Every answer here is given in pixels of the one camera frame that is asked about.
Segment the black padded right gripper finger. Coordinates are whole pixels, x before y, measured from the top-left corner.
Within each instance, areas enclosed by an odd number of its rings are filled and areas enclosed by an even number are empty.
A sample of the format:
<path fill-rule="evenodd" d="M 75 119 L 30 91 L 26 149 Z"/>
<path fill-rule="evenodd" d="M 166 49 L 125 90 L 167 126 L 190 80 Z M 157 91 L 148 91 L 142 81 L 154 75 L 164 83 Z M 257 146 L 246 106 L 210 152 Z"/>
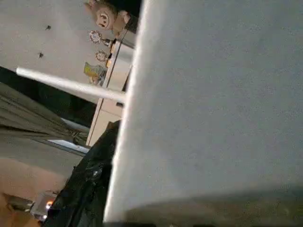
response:
<path fill-rule="evenodd" d="M 51 205 L 45 227 L 101 227 L 120 121 L 111 123 L 74 167 Z"/>

